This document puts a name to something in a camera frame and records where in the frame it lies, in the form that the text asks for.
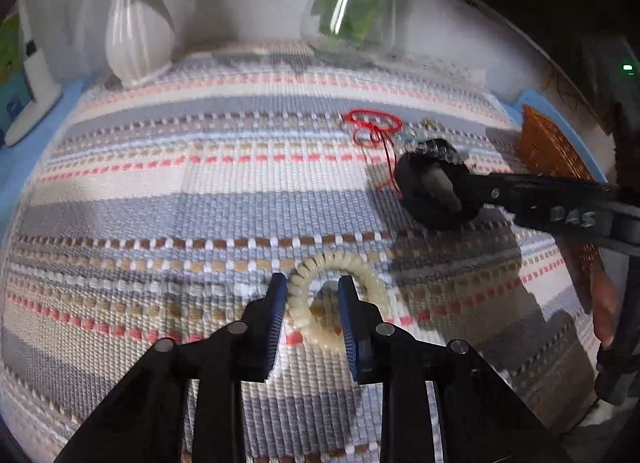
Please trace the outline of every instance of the red string bracelet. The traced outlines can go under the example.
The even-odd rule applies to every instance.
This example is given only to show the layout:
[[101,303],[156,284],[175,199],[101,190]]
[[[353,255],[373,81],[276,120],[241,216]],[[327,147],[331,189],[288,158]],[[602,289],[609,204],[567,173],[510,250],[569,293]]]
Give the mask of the red string bracelet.
[[[387,126],[379,126],[376,123],[370,122],[366,119],[367,116],[375,116],[376,120],[386,120]],[[396,173],[396,164],[398,159],[396,154],[393,155],[393,162],[389,155],[389,146],[393,150],[393,142],[391,141],[391,135],[399,132],[402,129],[402,120],[393,114],[384,112],[382,110],[373,109],[351,109],[344,115],[344,121],[347,123],[353,123],[355,129],[353,131],[353,143],[364,148],[384,148],[386,155],[386,165],[389,169],[389,179],[384,183],[377,185],[376,189],[384,188],[391,185],[397,192],[399,192],[398,186],[394,179]],[[369,139],[362,139],[362,131],[369,132]]]

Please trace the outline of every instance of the beige beaded bracelet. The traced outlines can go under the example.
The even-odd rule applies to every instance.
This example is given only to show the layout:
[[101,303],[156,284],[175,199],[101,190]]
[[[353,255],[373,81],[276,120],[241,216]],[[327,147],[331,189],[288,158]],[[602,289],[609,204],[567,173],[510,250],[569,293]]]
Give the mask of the beige beaded bracelet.
[[303,337],[314,345],[339,350],[344,347],[340,337],[324,329],[308,306],[310,284],[319,273],[332,269],[341,269],[356,276],[366,290],[367,300],[378,306],[383,317],[388,317],[391,309],[385,283],[356,253],[324,252],[302,261],[296,270],[297,274],[291,277],[289,283],[289,314],[293,319],[294,328],[300,330]]

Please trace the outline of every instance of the transparent vase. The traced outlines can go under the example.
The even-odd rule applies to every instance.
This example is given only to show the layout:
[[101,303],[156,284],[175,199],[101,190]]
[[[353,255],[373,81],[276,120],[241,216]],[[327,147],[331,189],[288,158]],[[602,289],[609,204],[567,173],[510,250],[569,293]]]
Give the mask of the transparent vase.
[[300,34],[311,47],[332,53],[391,50],[396,0],[309,0]]

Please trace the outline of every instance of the wicker basket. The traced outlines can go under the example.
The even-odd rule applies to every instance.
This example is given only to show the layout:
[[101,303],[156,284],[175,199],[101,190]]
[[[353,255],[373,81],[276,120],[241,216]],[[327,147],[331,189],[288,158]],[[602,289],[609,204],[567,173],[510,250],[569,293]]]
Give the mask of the wicker basket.
[[[523,107],[522,133],[517,155],[529,172],[594,181],[558,126],[529,106]],[[571,255],[580,273],[579,283],[588,291],[591,285],[591,265],[600,258],[600,254],[593,245],[572,245]]]

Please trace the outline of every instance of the striped tablecloth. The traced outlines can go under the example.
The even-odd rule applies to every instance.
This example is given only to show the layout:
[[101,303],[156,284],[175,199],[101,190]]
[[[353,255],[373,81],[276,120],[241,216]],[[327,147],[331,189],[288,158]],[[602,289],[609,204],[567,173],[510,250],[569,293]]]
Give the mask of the striped tablecloth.
[[[428,233],[375,188],[386,159],[353,143],[342,114],[354,107],[437,120],[431,134],[476,172],[524,169],[492,96],[303,46],[199,53],[151,86],[111,79],[84,94],[23,192],[2,260],[0,412],[35,462],[52,461],[158,337],[206,337],[273,271],[331,250],[377,270],[393,322],[476,345],[545,424],[577,414],[597,343],[553,238],[496,208]],[[310,288],[327,328],[338,275]],[[378,460],[380,387],[355,385],[344,353],[308,345],[290,321],[271,378],[242,396],[250,459]]]

